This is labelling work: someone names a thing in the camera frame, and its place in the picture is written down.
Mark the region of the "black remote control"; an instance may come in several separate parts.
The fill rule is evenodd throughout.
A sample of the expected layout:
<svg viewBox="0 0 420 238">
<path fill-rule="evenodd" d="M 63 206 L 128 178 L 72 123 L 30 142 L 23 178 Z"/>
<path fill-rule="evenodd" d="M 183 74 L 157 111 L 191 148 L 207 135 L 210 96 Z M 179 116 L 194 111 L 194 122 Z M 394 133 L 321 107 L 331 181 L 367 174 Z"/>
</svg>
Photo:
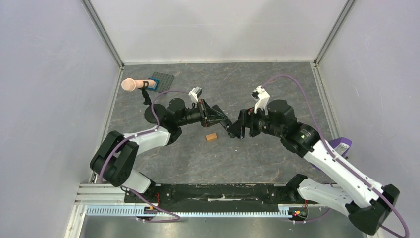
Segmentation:
<svg viewBox="0 0 420 238">
<path fill-rule="evenodd" d="M 237 132 L 237 129 L 235 127 L 232 127 L 233 123 L 230 119 L 225 119 L 219 122 L 224 130 L 227 132 L 230 138 L 239 138 L 239 133 Z"/>
</svg>

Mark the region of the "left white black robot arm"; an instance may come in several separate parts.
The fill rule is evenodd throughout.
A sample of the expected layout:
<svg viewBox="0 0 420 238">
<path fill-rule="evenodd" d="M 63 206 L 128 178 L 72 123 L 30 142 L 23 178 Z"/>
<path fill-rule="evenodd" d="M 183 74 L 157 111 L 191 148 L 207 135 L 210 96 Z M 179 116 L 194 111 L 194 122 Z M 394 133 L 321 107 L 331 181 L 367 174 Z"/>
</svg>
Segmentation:
<svg viewBox="0 0 420 238">
<path fill-rule="evenodd" d="M 92 158 L 90 168 L 115 187 L 135 190 L 137 197 L 146 203 L 155 198 L 155 183 L 133 169 L 138 155 L 174 143 L 185 125 L 200 123 L 210 127 L 219 123 L 224 128 L 231 125 L 218 105 L 211 107 L 202 99 L 188 108 L 182 99 L 175 98 L 167 107 L 162 104 L 147 107 L 144 116 L 147 122 L 159 122 L 160 126 L 129 134 L 111 131 Z"/>
</svg>

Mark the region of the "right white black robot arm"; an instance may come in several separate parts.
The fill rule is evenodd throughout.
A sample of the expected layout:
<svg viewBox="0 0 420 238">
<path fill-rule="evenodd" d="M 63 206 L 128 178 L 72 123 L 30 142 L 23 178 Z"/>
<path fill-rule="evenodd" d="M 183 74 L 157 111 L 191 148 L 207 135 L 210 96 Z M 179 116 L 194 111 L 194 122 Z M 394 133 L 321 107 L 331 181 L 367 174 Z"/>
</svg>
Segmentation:
<svg viewBox="0 0 420 238">
<path fill-rule="evenodd" d="M 374 235 L 389 216 L 400 194 L 394 185 L 382 185 L 369 178 L 344 159 L 311 126 L 295 117 L 294 109 L 285 100 L 274 100 L 268 111 L 242 109 L 228 131 L 243 139 L 260 133 L 280 138 L 282 145 L 328 175 L 340 187 L 333 188 L 296 175 L 286 188 L 292 202 L 314 201 L 347 216 L 360 231 Z"/>
</svg>

